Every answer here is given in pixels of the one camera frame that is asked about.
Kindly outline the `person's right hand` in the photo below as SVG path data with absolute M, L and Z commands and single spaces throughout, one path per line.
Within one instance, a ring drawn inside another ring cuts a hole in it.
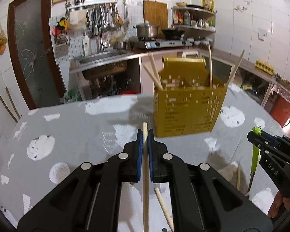
M 281 206 L 284 206 L 287 211 L 290 211 L 290 198 L 283 197 L 283 195 L 278 191 L 268 211 L 268 217 L 275 218 L 278 215 Z

